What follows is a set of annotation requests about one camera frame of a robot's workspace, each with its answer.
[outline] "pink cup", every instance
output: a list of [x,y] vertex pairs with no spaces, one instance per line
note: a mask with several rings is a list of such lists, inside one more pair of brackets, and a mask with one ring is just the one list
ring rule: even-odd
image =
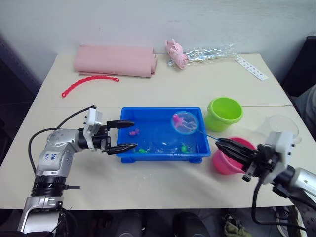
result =
[[[247,140],[241,138],[241,137],[230,137],[229,139],[232,139],[236,142],[239,142],[250,149],[256,149],[254,145],[252,145],[250,142]],[[222,151],[217,150],[214,153],[213,156],[213,163],[216,167],[216,169],[221,173],[221,174],[244,174],[241,170],[242,164],[238,163],[237,161],[229,158],[227,155],[225,155]]]

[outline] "plastic bag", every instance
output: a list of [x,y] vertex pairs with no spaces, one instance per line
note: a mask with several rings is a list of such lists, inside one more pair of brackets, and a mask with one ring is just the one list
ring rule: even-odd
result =
[[[211,63],[212,59],[234,59],[237,56],[234,44],[229,44],[220,48],[197,48],[197,49],[183,49],[189,61],[187,65],[195,65],[200,63]],[[168,62],[171,67],[176,66],[173,60]]]

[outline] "white ruler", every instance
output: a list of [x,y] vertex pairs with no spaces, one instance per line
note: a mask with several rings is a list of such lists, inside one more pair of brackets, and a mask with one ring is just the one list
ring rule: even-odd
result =
[[259,80],[266,80],[268,79],[267,75],[264,75],[261,71],[259,71],[255,66],[244,60],[240,56],[236,56],[235,60],[242,65],[244,68],[246,68],[251,74],[255,75]]

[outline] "pink rolled mat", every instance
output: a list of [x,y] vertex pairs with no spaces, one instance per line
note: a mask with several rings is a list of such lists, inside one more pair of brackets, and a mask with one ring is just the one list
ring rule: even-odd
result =
[[81,45],[74,68],[83,74],[115,74],[150,77],[157,59],[150,47]]

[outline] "green bucket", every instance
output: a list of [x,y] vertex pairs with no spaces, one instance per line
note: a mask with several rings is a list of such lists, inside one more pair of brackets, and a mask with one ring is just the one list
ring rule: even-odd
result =
[[214,132],[226,130],[231,124],[241,120],[243,111],[241,105],[228,97],[220,97],[212,100],[205,117],[205,126]]

